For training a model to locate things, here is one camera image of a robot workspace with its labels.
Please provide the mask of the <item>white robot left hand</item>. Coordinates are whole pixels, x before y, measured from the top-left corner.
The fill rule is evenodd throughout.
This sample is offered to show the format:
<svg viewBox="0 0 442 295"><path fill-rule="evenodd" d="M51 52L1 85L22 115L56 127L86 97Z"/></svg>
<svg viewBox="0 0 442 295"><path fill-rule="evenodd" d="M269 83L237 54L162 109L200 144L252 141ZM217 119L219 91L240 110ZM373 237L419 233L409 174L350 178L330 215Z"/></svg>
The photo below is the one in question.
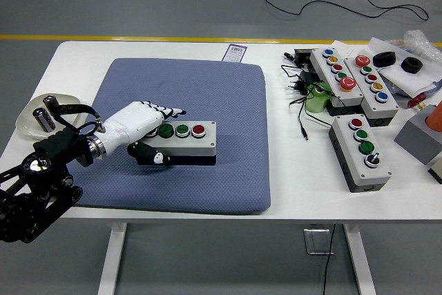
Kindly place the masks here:
<svg viewBox="0 0 442 295"><path fill-rule="evenodd" d="M111 115L95 131L99 158L109 157L121 147L127 147L157 129L164 120L185 115L181 108L168 108L151 102L131 102Z"/></svg>

